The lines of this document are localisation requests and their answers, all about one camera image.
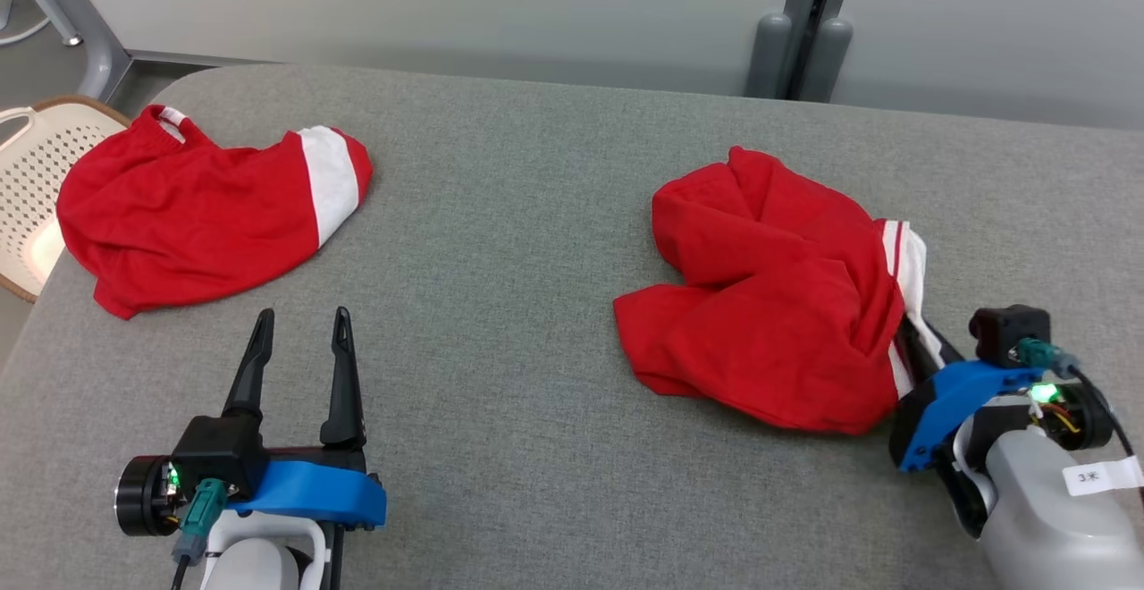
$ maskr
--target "crumpled red cloth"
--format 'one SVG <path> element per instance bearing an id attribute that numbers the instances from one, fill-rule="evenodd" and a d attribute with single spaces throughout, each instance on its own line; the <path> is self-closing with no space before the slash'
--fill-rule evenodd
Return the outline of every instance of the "crumpled red cloth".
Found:
<path id="1" fill-rule="evenodd" d="M 883 226 L 739 146 L 665 184 L 652 231 L 684 285 L 613 302 L 636 377 L 780 428 L 867 432 L 898 401 L 889 356 L 904 304 Z"/>

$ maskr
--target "green connector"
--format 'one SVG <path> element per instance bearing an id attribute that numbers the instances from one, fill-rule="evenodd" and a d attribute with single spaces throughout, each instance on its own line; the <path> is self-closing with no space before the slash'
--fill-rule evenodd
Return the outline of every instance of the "green connector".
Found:
<path id="1" fill-rule="evenodd" d="M 1023 338 L 1023 341 L 1017 342 L 1018 361 L 1030 367 L 1038 367 L 1038 369 L 1051 369 L 1060 353 L 1062 350 L 1057 346 L 1049 344 L 1049 342 L 1041 342 L 1039 338 Z"/>
<path id="2" fill-rule="evenodd" d="M 189 559 L 189 565 L 197 566 L 202 560 L 202 555 L 207 549 L 207 536 L 210 528 L 222 516 L 227 508 L 227 484 L 209 477 L 199 484 L 194 491 L 194 500 L 178 525 L 183 533 L 178 535 L 175 549 L 170 556 L 175 563 L 183 557 Z"/>

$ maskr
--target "blue bracket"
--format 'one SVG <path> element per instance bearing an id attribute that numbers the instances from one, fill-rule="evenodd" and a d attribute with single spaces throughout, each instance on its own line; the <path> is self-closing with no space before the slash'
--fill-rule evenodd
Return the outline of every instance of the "blue bracket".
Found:
<path id="1" fill-rule="evenodd" d="M 980 359 L 950 362 L 899 402 L 898 422 L 906 425 L 896 426 L 895 434 L 908 432 L 909 442 L 895 455 L 898 469 L 904 472 L 928 469 L 936 448 L 985 402 L 1032 386 L 1041 382 L 1042 375 L 1044 369 L 1002 369 Z M 911 428 L 912 420 L 916 423 Z M 891 437 L 891 452 L 895 452 L 893 444 Z"/>
<path id="2" fill-rule="evenodd" d="M 227 508 L 372 529 L 386 525 L 387 499 L 381 484 L 351 469 L 271 461 L 254 499 Z"/>

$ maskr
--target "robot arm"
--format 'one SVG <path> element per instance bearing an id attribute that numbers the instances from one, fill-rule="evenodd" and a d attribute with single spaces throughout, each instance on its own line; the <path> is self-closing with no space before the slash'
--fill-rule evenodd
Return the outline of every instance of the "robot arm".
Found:
<path id="1" fill-rule="evenodd" d="M 1041 385 L 1044 367 L 1017 351 L 1049 341 L 1048 314 L 978 310 L 970 333 L 980 359 L 966 361 L 945 338 L 934 357 L 904 321 L 898 346 L 915 388 L 891 432 L 895 464 L 935 469 L 1007 590 L 1144 589 L 1123 509 L 1106 494 L 1070 495 L 1062 475 L 1078 464 L 1070 451 L 1104 446 L 1119 430 L 1111 410 L 1087 383 Z"/>
<path id="2" fill-rule="evenodd" d="M 273 344 L 263 310 L 219 417 L 197 416 L 168 456 L 137 456 L 116 489 L 127 536 L 167 536 L 175 582 L 206 560 L 204 590 L 337 590 L 347 531 L 384 526 L 387 496 L 367 473 L 365 422 L 347 309 L 334 318 L 334 377 L 320 446 L 265 448 L 262 373 Z M 308 537 L 312 556 L 269 541 Z"/>

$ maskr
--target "yellow wire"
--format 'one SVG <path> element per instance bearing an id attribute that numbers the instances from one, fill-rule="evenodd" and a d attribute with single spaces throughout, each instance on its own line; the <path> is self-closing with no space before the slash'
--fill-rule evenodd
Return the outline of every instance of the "yellow wire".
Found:
<path id="1" fill-rule="evenodd" d="M 1054 412 L 1052 409 L 1049 409 L 1049 412 L 1052 415 L 1055 415 L 1057 417 L 1057 420 L 1060 420 L 1060 423 L 1064 424 L 1066 428 L 1068 428 L 1070 432 L 1080 432 L 1080 430 L 1077 428 L 1077 425 L 1070 423 L 1068 418 L 1064 417 L 1064 415 L 1060 414 L 1060 412 Z"/>

